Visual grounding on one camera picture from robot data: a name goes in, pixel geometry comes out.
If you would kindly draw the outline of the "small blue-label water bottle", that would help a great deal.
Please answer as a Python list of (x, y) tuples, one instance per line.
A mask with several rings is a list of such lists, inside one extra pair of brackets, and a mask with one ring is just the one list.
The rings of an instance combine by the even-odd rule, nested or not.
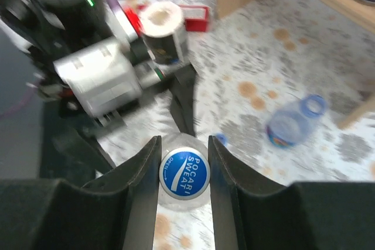
[(328, 104), (320, 95), (311, 94), (276, 110), (266, 124), (270, 142), (288, 148), (306, 141), (318, 127)]

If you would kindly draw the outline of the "clear bottle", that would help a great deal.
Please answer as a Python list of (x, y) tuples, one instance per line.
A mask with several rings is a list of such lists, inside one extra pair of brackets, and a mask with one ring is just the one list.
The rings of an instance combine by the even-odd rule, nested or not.
[(159, 204), (173, 211), (200, 208), (210, 200), (207, 147), (185, 133), (162, 137)]

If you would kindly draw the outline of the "blue bottle cap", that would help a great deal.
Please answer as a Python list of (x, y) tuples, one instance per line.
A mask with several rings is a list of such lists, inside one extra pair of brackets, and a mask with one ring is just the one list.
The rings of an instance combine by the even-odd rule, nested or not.
[(224, 145), (227, 146), (227, 137), (223, 133), (215, 134), (215, 137)]
[(176, 148), (162, 159), (159, 181), (172, 198), (193, 200), (203, 194), (209, 185), (208, 160), (191, 147)]

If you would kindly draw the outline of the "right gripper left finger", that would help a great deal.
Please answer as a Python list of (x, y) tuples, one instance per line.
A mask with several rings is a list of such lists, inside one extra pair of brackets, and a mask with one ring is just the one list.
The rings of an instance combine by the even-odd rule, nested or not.
[(151, 249), (162, 139), (76, 187), (63, 179), (1, 181), (2, 249)]

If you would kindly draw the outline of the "toilet paper roll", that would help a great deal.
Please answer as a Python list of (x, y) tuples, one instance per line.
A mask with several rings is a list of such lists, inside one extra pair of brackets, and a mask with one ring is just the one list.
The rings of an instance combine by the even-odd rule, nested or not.
[(139, 18), (143, 40), (156, 63), (172, 65), (187, 60), (189, 46), (183, 10), (171, 1), (154, 2)]

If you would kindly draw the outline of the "red snack box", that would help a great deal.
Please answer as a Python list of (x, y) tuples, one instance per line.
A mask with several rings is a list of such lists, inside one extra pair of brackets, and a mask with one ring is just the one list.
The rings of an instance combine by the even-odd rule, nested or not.
[[(128, 17), (137, 34), (141, 34), (141, 22), (138, 14), (147, 5), (137, 4), (134, 8), (123, 6), (122, 10)], [(185, 17), (185, 28), (188, 32), (207, 32), (210, 25), (210, 8), (208, 6), (181, 5)]]

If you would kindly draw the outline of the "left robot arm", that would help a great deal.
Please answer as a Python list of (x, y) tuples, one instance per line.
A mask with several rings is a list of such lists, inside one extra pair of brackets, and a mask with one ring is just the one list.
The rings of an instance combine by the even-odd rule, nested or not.
[(39, 92), (59, 100), (62, 118), (106, 124), (168, 89), (177, 127), (195, 134), (196, 70), (177, 4), (136, 12), (118, 0), (1, 0), (1, 21), (29, 42), (27, 53), (44, 75)]

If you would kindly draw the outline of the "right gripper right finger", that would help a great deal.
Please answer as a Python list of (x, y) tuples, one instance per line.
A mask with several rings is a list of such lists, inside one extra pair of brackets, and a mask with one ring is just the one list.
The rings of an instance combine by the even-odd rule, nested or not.
[(209, 138), (217, 249), (373, 249), (374, 184), (298, 181), (283, 186)]

